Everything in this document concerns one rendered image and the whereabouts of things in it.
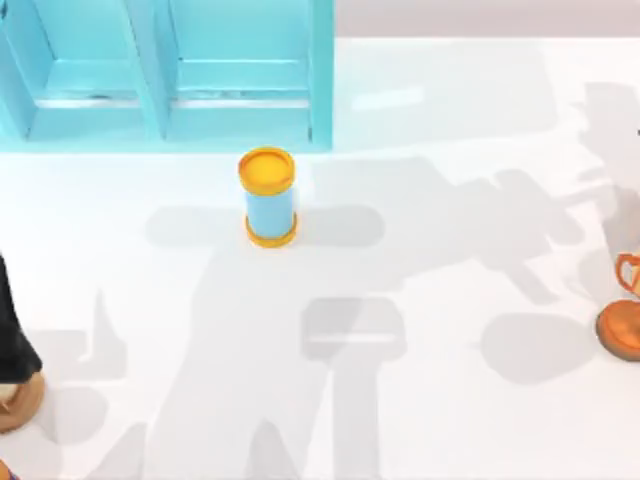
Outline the blue and orange can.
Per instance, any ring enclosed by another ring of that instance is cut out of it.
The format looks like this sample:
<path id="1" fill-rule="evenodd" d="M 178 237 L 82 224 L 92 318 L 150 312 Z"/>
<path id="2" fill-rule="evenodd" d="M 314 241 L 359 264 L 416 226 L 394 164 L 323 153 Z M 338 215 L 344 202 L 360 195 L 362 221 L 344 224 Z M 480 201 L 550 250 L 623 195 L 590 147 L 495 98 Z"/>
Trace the blue and orange can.
<path id="1" fill-rule="evenodd" d="M 264 248 L 289 243 L 297 229 L 292 156 L 277 147 L 255 148 L 241 158 L 238 173 L 246 195 L 249 238 Z"/>

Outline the light blue rack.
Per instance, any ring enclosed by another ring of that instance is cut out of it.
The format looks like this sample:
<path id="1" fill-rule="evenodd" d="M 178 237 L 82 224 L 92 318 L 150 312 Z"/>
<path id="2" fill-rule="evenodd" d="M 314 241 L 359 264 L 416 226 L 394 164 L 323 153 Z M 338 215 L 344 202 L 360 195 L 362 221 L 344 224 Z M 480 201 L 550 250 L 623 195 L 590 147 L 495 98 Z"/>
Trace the light blue rack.
<path id="1" fill-rule="evenodd" d="M 335 0 L 0 0 L 0 152 L 328 149 Z"/>

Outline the brown round coaster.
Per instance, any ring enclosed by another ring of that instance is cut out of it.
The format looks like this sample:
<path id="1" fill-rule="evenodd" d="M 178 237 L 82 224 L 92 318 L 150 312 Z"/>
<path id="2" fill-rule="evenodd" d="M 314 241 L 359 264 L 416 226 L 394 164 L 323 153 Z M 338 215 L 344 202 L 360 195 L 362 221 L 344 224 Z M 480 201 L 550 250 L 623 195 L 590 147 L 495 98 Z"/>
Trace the brown round coaster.
<path id="1" fill-rule="evenodd" d="M 45 379 L 34 373 L 22 384 L 0 384 L 0 434 L 26 425 L 38 412 L 45 393 Z"/>

